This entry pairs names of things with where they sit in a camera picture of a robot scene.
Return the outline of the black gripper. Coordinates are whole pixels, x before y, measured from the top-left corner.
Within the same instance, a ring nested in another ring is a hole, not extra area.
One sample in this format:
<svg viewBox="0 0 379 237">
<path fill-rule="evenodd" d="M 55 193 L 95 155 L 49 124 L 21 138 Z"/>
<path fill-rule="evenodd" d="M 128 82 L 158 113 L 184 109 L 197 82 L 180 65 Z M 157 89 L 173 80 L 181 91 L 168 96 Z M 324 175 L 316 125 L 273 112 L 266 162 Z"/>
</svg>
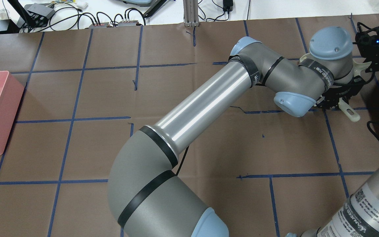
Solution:
<svg viewBox="0 0 379 237">
<path fill-rule="evenodd" d="M 349 85 L 332 85 L 318 98 L 315 103 L 315 107 L 329 110 L 335 107 L 339 107 L 340 100 L 346 104 L 349 104 L 349 100 L 352 97 L 351 90 L 352 86 Z"/>
</svg>

